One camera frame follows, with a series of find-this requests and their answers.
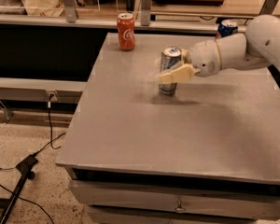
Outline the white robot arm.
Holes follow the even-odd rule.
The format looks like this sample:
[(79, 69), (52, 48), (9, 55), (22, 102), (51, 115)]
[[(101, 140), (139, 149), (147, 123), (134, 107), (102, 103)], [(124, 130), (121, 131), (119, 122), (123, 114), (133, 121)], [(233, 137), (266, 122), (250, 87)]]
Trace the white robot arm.
[(274, 65), (280, 72), (280, 20), (260, 15), (245, 32), (196, 43), (171, 68), (161, 71), (160, 84), (186, 82), (225, 69), (255, 70)]

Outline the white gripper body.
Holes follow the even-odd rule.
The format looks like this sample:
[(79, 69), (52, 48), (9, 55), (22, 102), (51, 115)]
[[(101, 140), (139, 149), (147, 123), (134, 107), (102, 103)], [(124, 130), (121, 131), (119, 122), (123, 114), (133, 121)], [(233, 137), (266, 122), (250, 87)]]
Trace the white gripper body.
[(221, 61), (215, 40), (205, 40), (189, 48), (189, 62), (193, 65), (195, 75), (209, 77), (216, 75), (221, 68)]

